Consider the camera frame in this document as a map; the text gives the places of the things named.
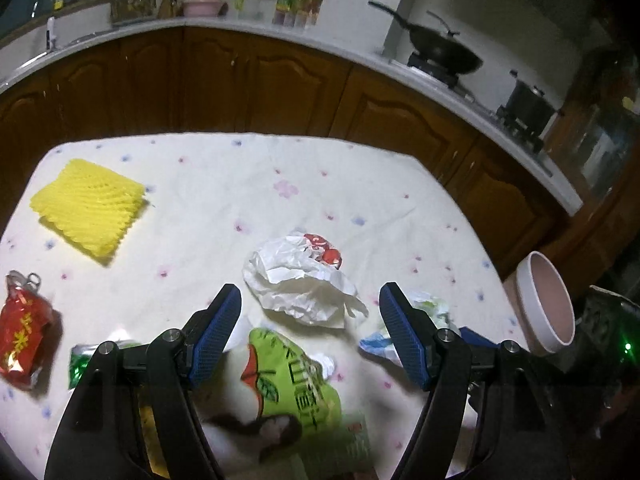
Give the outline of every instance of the pink flower pattern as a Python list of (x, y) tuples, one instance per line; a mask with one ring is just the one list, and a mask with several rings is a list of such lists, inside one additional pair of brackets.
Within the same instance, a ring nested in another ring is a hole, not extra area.
[(288, 180), (281, 180), (273, 184), (273, 189), (278, 192), (278, 195), (283, 198), (291, 198), (294, 195), (297, 195), (298, 188), (290, 183)]

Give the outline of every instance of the frying pan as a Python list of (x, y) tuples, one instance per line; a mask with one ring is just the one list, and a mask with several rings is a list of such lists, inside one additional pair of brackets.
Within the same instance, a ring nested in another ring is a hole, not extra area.
[(408, 22), (391, 7), (387, 7), (380, 2), (369, 0), (369, 5), (391, 14), (402, 28), (409, 31), (411, 43), (420, 57), (436, 62), (451, 74), (468, 74), (478, 70), (482, 65), (482, 59), (455, 39), (459, 32), (453, 32), (449, 25), (433, 12), (427, 11), (430, 16), (438, 19), (440, 23), (447, 27), (446, 35), (432, 28)]

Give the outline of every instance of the white plastic bag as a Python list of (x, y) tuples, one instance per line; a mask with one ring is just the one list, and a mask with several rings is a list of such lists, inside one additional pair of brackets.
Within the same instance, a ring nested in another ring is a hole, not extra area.
[[(450, 328), (456, 334), (460, 335), (460, 330), (453, 324), (449, 314), (449, 305), (440, 298), (432, 296), (428, 292), (411, 290), (407, 293), (406, 298), (411, 306), (419, 310), (425, 311), (436, 328)], [(385, 359), (402, 366), (400, 357), (396, 351), (396, 346), (391, 341), (391, 336), (386, 326), (378, 332), (374, 332), (368, 337), (360, 340), (360, 348), (365, 352)]]
[(307, 325), (344, 328), (344, 312), (367, 316), (342, 259), (324, 238), (294, 232), (265, 242), (242, 270), (263, 308), (285, 312)]

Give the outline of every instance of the pink bowl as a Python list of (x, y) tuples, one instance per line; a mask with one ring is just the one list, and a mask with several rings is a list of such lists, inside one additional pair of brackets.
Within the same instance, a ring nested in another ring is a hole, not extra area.
[(184, 15), (187, 18), (217, 16), (223, 4), (223, 0), (184, 0), (182, 2)]

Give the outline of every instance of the pan handle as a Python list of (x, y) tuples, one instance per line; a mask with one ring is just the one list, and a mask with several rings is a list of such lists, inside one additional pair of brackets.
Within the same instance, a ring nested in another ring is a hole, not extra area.
[(440, 23), (442, 23), (444, 25), (444, 27), (447, 29), (447, 36), (449, 36), (450, 38), (453, 38), (454, 36), (457, 36), (458, 34), (460, 34), (459, 31), (451, 30), (451, 27), (449, 27), (449, 25), (447, 25), (447, 22), (445, 22), (435, 12), (431, 12), (430, 10), (427, 10), (426, 12), (427, 12), (428, 15), (432, 16), (433, 18), (435, 18), (436, 20), (438, 20)]
[(411, 29), (411, 25), (409, 24), (409, 22), (402, 16), (400, 16), (400, 14), (395, 12), (391, 7), (387, 7), (385, 4), (381, 4), (380, 2), (377, 2), (375, 0), (369, 0), (368, 3), (371, 7), (376, 7), (377, 9), (384, 10), (385, 12), (391, 14), (402, 28), (405, 28), (407, 30)]

